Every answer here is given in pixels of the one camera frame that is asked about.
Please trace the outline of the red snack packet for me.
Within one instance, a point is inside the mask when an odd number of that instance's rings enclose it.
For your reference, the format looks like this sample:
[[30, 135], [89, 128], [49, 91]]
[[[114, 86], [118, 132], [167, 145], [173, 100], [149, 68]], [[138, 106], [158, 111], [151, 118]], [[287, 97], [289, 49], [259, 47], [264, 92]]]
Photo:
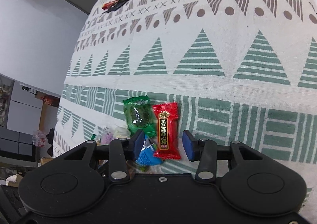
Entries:
[[178, 104], [153, 105], [157, 118], [158, 145], [154, 157], [162, 160], [180, 160], [178, 150]]

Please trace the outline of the blue snack packet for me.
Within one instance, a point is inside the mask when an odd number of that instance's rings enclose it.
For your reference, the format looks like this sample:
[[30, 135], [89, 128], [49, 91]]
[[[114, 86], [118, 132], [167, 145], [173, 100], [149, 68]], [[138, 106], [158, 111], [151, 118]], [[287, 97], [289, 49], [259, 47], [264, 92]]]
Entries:
[[145, 134], [145, 141], [136, 163], [140, 166], [156, 166], [162, 164], [163, 161], [154, 156], [155, 151], [156, 144]]

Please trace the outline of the patterned white green bedspread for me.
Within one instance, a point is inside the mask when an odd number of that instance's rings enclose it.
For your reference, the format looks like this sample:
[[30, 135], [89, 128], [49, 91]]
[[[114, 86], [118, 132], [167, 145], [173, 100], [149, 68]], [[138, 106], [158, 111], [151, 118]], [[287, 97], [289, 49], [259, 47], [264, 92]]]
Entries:
[[316, 2], [130, 0], [93, 6], [66, 74], [53, 155], [126, 125], [123, 100], [178, 104], [178, 131], [240, 141], [298, 172], [316, 222]]

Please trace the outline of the purple pastry packet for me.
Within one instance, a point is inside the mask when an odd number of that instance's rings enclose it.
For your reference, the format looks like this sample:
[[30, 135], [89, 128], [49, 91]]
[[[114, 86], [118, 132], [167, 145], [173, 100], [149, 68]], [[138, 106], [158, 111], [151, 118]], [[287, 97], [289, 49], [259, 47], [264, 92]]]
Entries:
[[100, 144], [109, 145], [112, 140], [113, 132], [108, 127], [103, 128], [100, 135]]

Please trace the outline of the dark green snack packet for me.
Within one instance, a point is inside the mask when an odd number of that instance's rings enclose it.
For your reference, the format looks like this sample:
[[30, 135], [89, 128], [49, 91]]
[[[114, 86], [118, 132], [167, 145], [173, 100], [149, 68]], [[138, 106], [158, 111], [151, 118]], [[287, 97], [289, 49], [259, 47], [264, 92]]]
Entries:
[[156, 126], [150, 98], [147, 95], [132, 97], [123, 100], [123, 104], [127, 127], [131, 135], [141, 129], [149, 138], [156, 137]]

